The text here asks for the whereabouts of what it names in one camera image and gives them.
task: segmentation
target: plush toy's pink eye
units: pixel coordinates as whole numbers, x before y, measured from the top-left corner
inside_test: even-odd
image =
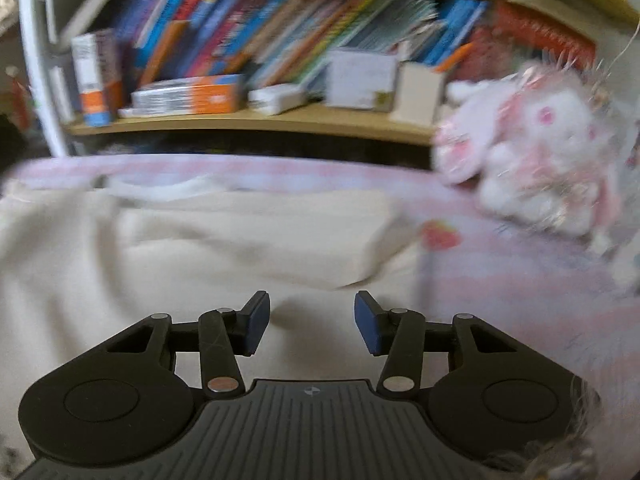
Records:
[[[539,111],[538,119],[542,124],[546,124],[547,126],[549,126],[556,120],[556,114],[551,109],[551,107],[545,106],[544,108],[542,108],[542,110]]]

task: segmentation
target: white and orange box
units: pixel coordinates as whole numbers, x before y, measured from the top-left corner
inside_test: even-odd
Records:
[[[71,41],[76,80],[89,126],[106,126],[124,104],[118,51],[110,28]]]
[[[242,102],[239,74],[189,77],[159,81],[131,94],[136,116],[229,114]]]

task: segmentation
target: silver screw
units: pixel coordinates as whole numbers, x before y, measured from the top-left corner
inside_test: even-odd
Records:
[[[409,377],[404,377],[402,375],[394,375],[391,377],[387,377],[384,381],[382,381],[382,385],[385,387],[385,390],[390,392],[408,392],[413,389],[415,386],[414,380]]]
[[[233,377],[216,377],[207,383],[207,388],[217,394],[224,394],[238,389],[240,384]]]

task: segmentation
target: white metal pole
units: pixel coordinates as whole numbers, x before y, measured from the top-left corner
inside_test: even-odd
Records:
[[[46,57],[49,55],[49,50],[44,37],[44,22],[39,15],[42,12],[42,5],[39,0],[18,0],[18,6],[24,61],[47,145],[51,155],[69,156],[69,148],[58,121],[49,82]]]

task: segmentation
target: pink and white plush toy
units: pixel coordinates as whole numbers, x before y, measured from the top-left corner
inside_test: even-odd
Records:
[[[485,86],[440,128],[436,168],[450,183],[481,173],[479,205],[535,229],[588,233],[602,252],[620,213],[612,133],[578,76],[542,64]]]

